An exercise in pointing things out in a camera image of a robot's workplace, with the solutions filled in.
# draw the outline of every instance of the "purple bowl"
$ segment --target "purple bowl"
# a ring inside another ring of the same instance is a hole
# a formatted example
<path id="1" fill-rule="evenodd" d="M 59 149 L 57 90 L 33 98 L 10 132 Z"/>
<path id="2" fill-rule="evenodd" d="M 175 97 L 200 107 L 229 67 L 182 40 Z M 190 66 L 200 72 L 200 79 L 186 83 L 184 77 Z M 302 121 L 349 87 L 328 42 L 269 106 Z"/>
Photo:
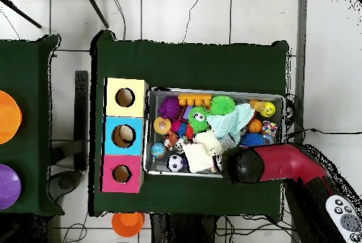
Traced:
<path id="1" fill-rule="evenodd" d="M 0 210 L 12 206 L 20 196 L 19 176 L 9 166 L 0 164 Z"/>

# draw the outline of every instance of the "round hole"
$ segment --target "round hole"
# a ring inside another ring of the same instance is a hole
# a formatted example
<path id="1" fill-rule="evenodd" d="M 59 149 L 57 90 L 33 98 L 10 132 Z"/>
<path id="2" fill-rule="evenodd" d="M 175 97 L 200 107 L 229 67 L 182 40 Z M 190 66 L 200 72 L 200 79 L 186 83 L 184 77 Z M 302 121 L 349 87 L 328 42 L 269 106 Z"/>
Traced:
<path id="1" fill-rule="evenodd" d="M 126 183 L 131 178 L 131 171 L 126 165 L 118 165 L 113 171 L 112 176 L 116 182 Z"/>
<path id="2" fill-rule="evenodd" d="M 116 93 L 116 102 L 121 107 L 131 107 L 134 103 L 134 93 L 129 88 L 121 88 Z"/>
<path id="3" fill-rule="evenodd" d="M 113 129 L 112 141 L 119 148 L 129 148 L 135 140 L 136 132 L 131 126 L 123 124 Z"/>

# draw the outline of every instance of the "orange cup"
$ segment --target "orange cup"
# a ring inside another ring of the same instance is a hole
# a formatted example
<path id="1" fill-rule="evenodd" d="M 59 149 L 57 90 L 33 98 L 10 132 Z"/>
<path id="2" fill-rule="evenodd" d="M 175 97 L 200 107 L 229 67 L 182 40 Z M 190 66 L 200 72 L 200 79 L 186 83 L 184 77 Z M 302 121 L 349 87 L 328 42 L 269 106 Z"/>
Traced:
<path id="1" fill-rule="evenodd" d="M 113 230 L 122 237 L 132 237 L 141 231 L 144 213 L 115 213 L 112 218 Z"/>
<path id="2" fill-rule="evenodd" d="M 21 110 L 15 100 L 0 90 L 0 144 L 12 139 L 21 124 Z"/>

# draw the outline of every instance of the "green spiky ball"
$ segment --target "green spiky ball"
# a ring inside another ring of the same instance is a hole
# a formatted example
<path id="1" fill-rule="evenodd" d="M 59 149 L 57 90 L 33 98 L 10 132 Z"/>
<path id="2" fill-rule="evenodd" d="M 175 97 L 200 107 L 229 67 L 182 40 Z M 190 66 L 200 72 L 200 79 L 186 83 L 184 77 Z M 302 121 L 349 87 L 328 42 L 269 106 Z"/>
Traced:
<path id="1" fill-rule="evenodd" d="M 226 95 L 218 95 L 211 100 L 210 113 L 212 115 L 227 115 L 234 111 L 234 109 L 234 100 Z"/>
<path id="2" fill-rule="evenodd" d="M 194 130 L 194 134 L 206 131 L 209 128 L 209 124 L 206 121 L 206 117 L 210 115 L 210 111 L 205 107 L 193 107 L 187 115 L 187 121 Z"/>

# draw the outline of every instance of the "orange ball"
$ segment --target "orange ball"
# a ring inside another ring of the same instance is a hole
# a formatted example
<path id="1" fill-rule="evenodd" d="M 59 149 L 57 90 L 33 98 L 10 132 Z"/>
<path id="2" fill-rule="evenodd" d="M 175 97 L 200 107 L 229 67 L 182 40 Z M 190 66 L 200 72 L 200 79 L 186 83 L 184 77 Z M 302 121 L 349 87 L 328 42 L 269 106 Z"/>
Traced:
<path id="1" fill-rule="evenodd" d="M 252 119 L 247 125 L 247 129 L 251 133 L 259 133 L 262 130 L 262 122 L 258 119 Z"/>

